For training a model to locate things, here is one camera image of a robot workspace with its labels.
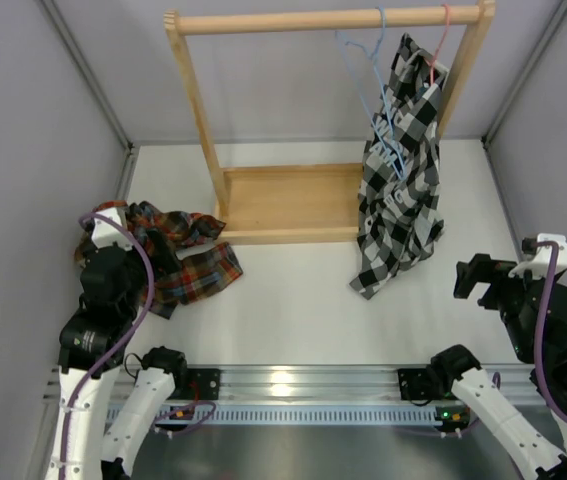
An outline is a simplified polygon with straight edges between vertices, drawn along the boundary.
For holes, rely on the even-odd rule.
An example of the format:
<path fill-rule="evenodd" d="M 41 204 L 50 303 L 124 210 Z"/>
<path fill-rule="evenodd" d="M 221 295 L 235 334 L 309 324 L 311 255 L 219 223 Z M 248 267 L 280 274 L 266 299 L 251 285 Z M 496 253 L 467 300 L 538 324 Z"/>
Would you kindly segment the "red brown plaid shirt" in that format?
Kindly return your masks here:
<path fill-rule="evenodd" d="M 168 320 L 176 307 L 209 298 L 243 275 L 232 246 L 217 241 L 225 222 L 203 213 L 164 212 L 148 201 L 108 201 L 94 211 L 110 207 L 123 208 L 129 232 L 145 251 L 146 231 L 157 229 L 180 261 L 176 274 L 155 279 L 151 313 Z"/>

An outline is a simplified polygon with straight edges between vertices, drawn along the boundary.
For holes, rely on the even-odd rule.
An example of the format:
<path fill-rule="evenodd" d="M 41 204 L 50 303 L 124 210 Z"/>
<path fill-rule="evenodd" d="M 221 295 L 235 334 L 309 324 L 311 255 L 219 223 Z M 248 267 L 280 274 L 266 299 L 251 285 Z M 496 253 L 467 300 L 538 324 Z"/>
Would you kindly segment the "light blue plastic hanger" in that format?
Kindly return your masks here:
<path fill-rule="evenodd" d="M 386 15 L 382 7 L 378 6 L 377 10 L 379 12 L 379 16 L 381 19 L 381 27 L 380 27 L 380 34 L 372 50 L 369 50 L 363 44 L 352 41 L 346 34 L 342 33 L 340 30 L 336 30 L 334 32 L 334 37 L 340 55 L 342 57 L 342 60 L 344 61 L 348 74 L 355 85 L 355 89 L 359 96 L 360 102 L 363 106 L 366 116 L 368 117 L 370 126 L 372 127 L 372 130 L 381 146 L 381 153 L 378 153 L 378 156 L 394 170 L 397 179 L 402 181 L 407 178 L 407 169 L 401 149 L 399 148 L 398 142 L 396 141 L 395 138 L 392 105 L 386 95 L 385 83 L 383 82 L 380 71 L 378 69 L 379 50 L 384 40 L 385 29 L 387 25 Z M 375 120 L 375 117 L 370 107 L 368 106 L 367 101 L 365 100 L 361 83 L 357 78 L 356 74 L 354 73 L 353 66 L 347 54 L 348 46 L 353 46 L 361 50 L 371 64 L 372 71 L 380 88 L 380 98 L 382 101 L 382 106 L 378 118 L 381 119 L 382 114 L 385 114 L 385 121 L 386 121 L 385 127 L 381 127 L 380 124 Z"/>

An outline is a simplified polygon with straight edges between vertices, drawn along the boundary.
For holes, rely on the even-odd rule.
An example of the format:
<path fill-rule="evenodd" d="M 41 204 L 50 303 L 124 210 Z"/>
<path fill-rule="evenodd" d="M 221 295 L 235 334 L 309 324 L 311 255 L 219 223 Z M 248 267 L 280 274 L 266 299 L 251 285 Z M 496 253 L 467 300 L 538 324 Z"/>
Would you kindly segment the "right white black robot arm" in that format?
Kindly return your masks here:
<path fill-rule="evenodd" d="M 477 254 L 456 266 L 453 295 L 466 299 L 487 285 L 478 304 L 499 313 L 517 359 L 531 366 L 530 380 L 559 427 L 563 445 L 537 431 L 499 390 L 477 358 L 454 345 L 426 368 L 431 390 L 463 402 L 506 450 L 524 479 L 567 479 L 567 246 L 533 243 L 523 262 Z"/>

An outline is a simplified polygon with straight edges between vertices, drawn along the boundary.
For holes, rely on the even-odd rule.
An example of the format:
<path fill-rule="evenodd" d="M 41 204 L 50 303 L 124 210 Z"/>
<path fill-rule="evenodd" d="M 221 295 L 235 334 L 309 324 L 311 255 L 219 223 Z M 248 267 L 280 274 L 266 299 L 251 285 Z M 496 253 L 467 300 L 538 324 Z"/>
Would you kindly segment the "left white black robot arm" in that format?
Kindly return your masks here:
<path fill-rule="evenodd" d="M 79 308 L 60 334 L 60 401 L 48 479 L 128 479 L 160 406 L 189 386 L 183 353 L 154 347 L 112 424 L 109 401 L 151 266 L 122 234 L 94 237 Z"/>

